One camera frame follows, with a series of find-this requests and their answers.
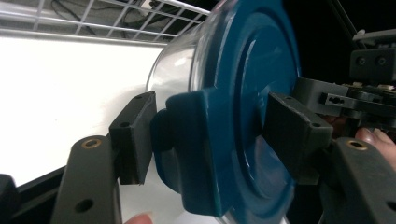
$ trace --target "wire rack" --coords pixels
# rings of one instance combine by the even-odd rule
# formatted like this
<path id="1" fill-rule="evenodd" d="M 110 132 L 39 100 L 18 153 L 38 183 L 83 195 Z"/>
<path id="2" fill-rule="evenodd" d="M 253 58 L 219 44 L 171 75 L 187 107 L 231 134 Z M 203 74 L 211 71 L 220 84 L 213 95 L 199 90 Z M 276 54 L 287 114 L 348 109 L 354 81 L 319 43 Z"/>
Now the wire rack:
<path id="1" fill-rule="evenodd" d="M 0 29 L 169 42 L 209 13 L 177 0 L 8 0 Z"/>

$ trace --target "blue lid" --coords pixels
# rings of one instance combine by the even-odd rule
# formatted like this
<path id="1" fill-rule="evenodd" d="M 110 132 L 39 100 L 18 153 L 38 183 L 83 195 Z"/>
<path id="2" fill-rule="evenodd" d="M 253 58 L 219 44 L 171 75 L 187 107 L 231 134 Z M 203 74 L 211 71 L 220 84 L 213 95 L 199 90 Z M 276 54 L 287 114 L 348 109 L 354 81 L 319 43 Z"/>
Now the blue lid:
<path id="1" fill-rule="evenodd" d="M 268 92 L 290 94 L 299 76 L 282 1 L 221 1 L 205 25 L 201 89 L 170 97 L 151 123 L 158 173 L 189 212 L 279 223 L 294 182 L 261 130 Z"/>

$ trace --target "metal wire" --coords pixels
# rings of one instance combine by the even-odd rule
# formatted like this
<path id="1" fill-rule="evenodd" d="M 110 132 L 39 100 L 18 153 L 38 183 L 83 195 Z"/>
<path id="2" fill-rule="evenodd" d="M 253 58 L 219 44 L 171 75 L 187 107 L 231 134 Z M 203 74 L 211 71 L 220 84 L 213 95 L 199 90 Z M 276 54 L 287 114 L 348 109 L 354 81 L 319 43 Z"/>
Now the metal wire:
<path id="1" fill-rule="evenodd" d="M 18 4 L 0 1 L 0 30 L 26 31 L 30 29 L 33 32 L 50 32 L 55 35 L 98 35 L 102 38 L 130 41 L 167 42 L 183 34 L 193 25 L 201 23 L 210 13 L 177 0 L 146 0 L 154 4 L 154 7 L 149 8 L 142 7 L 144 1 L 57 0 L 67 5 L 64 9 L 59 6 L 58 8 L 49 7 L 52 0 L 39 0 L 36 6 L 33 6 L 30 1 L 14 1 L 19 2 Z M 113 9 L 114 19 L 106 15 L 100 17 L 100 13 L 105 13 L 102 11 L 106 9 Z M 127 16 L 129 19 L 132 18 L 132 21 L 125 22 Z"/>

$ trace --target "metal wire basket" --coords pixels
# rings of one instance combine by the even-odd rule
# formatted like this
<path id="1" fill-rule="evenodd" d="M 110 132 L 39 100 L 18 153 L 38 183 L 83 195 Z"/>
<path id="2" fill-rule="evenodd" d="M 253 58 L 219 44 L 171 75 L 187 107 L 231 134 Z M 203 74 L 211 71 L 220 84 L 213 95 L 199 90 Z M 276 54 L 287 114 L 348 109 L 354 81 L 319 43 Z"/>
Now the metal wire basket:
<path id="1" fill-rule="evenodd" d="M 0 29 L 169 42 L 208 14 L 177 0 L 4 0 Z"/>

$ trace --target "human hand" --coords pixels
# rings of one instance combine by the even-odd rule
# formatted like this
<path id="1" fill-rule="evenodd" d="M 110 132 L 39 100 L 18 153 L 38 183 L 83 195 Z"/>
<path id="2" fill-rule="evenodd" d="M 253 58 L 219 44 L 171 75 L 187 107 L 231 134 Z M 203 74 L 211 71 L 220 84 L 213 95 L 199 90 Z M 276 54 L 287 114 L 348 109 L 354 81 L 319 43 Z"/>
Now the human hand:
<path id="1" fill-rule="evenodd" d="M 125 224 L 153 224 L 153 223 L 150 215 L 147 213 L 143 213 L 132 217 L 131 219 L 126 221 Z"/>
<path id="2" fill-rule="evenodd" d="M 360 128 L 355 137 L 375 146 L 393 170 L 396 171 L 396 145 L 385 133 L 378 129 L 370 132 L 366 128 Z"/>

